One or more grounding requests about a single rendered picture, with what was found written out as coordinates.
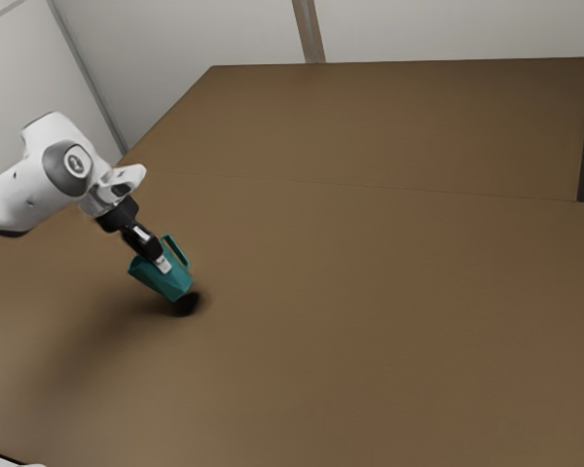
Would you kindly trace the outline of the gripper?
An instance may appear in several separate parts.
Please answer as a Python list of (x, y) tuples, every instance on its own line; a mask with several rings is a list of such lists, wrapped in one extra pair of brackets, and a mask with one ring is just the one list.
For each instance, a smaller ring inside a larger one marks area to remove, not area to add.
[(126, 196), (95, 222), (108, 234), (120, 231), (123, 241), (138, 255), (152, 264), (162, 274), (171, 271), (164, 249), (157, 236), (137, 223), (139, 205), (132, 196)]

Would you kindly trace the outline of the teal faceted mug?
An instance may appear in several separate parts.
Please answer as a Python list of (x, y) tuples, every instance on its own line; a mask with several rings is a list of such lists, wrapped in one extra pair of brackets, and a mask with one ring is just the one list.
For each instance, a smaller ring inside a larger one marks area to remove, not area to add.
[(162, 255), (154, 261), (136, 255), (128, 266), (128, 274), (150, 289), (176, 303), (191, 288), (194, 279), (190, 262), (174, 238), (166, 233), (160, 238)]

